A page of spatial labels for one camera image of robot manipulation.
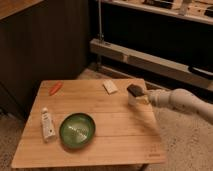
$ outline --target metal shelf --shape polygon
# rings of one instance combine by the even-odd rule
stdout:
[[[213,18],[208,16],[200,17],[196,15],[190,15],[187,13],[185,15],[181,15],[179,14],[179,10],[164,9],[160,7],[154,7],[150,5],[144,5],[144,4],[135,4],[135,3],[130,3],[130,2],[121,1],[121,0],[101,0],[101,1],[102,3],[107,3],[107,4],[117,5],[121,7],[132,8],[132,9],[151,12],[155,14],[161,14],[161,15],[166,15],[166,16],[175,17],[179,19],[213,25]]]

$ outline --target shelf rack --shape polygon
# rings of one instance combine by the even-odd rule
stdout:
[[[195,22],[200,22],[208,25],[213,25],[213,19],[210,17],[198,17],[193,15],[180,15],[178,11],[172,11],[167,9],[161,9],[158,7],[152,7],[148,5],[137,5],[130,4],[121,0],[98,0],[99,8],[99,39],[93,39],[90,42],[91,52],[98,55],[98,66],[101,67],[102,56],[135,66],[147,71],[151,71],[156,74],[161,74],[162,76],[169,77],[201,89],[205,89],[213,93],[213,80],[202,77],[197,74],[193,74],[189,71],[187,65],[173,62],[160,58],[158,56],[153,56],[143,52],[135,51],[126,47],[122,47],[110,42],[105,42],[103,39],[102,30],[102,11],[101,4],[108,3],[112,5],[117,5],[121,7],[128,7],[136,10],[142,10],[146,12],[152,12],[160,15],[166,15],[171,17],[176,17],[179,19],[190,20]],[[211,75],[212,73],[197,69],[200,72]]]

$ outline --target cabinet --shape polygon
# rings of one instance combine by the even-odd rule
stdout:
[[[42,80],[85,68],[88,13],[87,0],[45,0],[0,21],[0,82],[10,94],[0,89],[0,107],[27,118]]]

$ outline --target wooden plank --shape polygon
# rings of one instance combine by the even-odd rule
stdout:
[[[43,0],[0,0],[0,19],[31,7]]]
[[[57,81],[42,82],[21,141],[14,156],[13,168],[94,166],[159,163],[165,153],[151,105],[128,105],[126,87],[142,79],[117,79],[118,92],[108,95],[104,80],[62,81],[63,87],[53,96],[49,89]],[[96,123],[92,142],[81,150],[68,150],[57,138],[44,143],[41,133],[41,109],[52,113],[56,132],[62,121],[75,112],[88,113]]]

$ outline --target black sponge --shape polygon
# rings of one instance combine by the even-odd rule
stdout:
[[[131,84],[127,87],[127,91],[132,94],[134,97],[143,96],[143,90],[140,86]]]

